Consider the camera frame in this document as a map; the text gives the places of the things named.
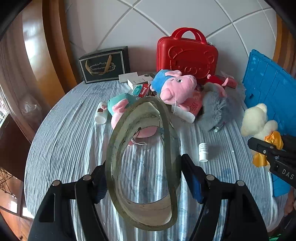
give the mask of wall tile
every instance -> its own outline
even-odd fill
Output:
[[[207,39],[218,49],[216,73],[220,70],[232,75],[236,80],[242,80],[247,68],[248,55],[233,25],[217,32]]]
[[[131,71],[156,70],[156,45],[164,34],[134,10],[110,32],[100,49],[128,46]]]
[[[96,50],[128,8],[117,0],[72,0],[67,12],[70,40],[87,53]]]
[[[264,0],[258,0],[258,3],[260,4],[262,9],[268,8],[270,7],[267,2],[265,2]]]
[[[142,0],[135,9],[169,34],[180,27],[193,27],[207,36],[230,22],[214,0]]]
[[[232,21],[261,9],[257,0],[217,0]]]
[[[121,1],[126,2],[130,6],[133,6],[137,0],[121,0]]]
[[[275,38],[263,11],[234,22],[248,52],[252,49],[271,58],[274,55]]]
[[[72,5],[72,0],[64,0],[64,4],[65,4],[65,12],[67,12],[70,6]]]
[[[72,53],[73,53],[73,58],[74,58],[76,67],[78,69],[78,73],[80,75],[80,80],[82,80],[83,79],[83,77],[82,77],[83,75],[82,75],[81,66],[80,66],[80,63],[79,63],[78,59],[81,56],[85,55],[86,52],[83,49],[81,49],[80,47],[78,47],[78,46],[76,46],[76,45],[74,45],[72,43],[70,43],[70,47],[71,47],[71,50],[72,50]]]
[[[272,32],[274,33],[274,37],[276,39],[276,31],[277,31],[277,21],[276,21],[276,12],[270,8],[264,10],[266,17],[271,25]]]

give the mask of red suitcase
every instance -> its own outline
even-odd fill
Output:
[[[187,31],[195,39],[182,38]],[[182,74],[194,75],[199,84],[205,83],[208,74],[215,74],[217,59],[218,50],[195,28],[178,28],[172,36],[162,37],[157,43],[157,71],[178,69]]]

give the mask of black gift box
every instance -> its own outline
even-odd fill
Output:
[[[119,74],[130,72],[128,47],[97,50],[79,58],[86,84],[118,80]]]

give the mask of teal plush toy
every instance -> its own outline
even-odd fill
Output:
[[[117,95],[117,96],[111,98],[110,100],[108,100],[107,107],[108,107],[108,111],[110,112],[110,114],[112,116],[114,115],[114,111],[112,110],[113,106],[118,104],[120,101],[122,101],[124,99],[128,100],[128,104],[125,106],[126,108],[128,108],[130,105],[135,103],[137,100],[137,98],[135,96],[130,95],[128,93],[120,94],[120,95]]]
[[[122,117],[126,108],[130,107],[133,103],[137,101],[137,98],[128,93],[117,95],[110,100],[108,100],[107,108],[110,114],[112,115],[111,126],[114,129],[119,119]],[[150,137],[155,134],[157,126],[149,126],[140,130],[134,137],[145,138]],[[133,139],[129,142],[129,146],[136,143]]]

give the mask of peppa pig plush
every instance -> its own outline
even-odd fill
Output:
[[[137,101],[137,98],[128,93],[120,94],[108,100],[107,107],[105,107],[105,109],[108,108],[108,111],[112,115],[111,126],[113,129],[115,128],[120,117],[122,117],[126,108],[131,106],[136,101]],[[138,133],[134,135],[134,137],[137,137],[137,138],[150,137],[155,134],[156,130],[157,130],[157,126],[149,126],[140,130]],[[134,143],[133,141],[130,141],[128,145],[131,146],[133,145],[133,143]]]
[[[183,102],[192,96],[197,85],[193,75],[184,75],[179,70],[162,69],[151,82],[150,89],[160,94],[165,104],[179,106],[182,110],[189,111]]]

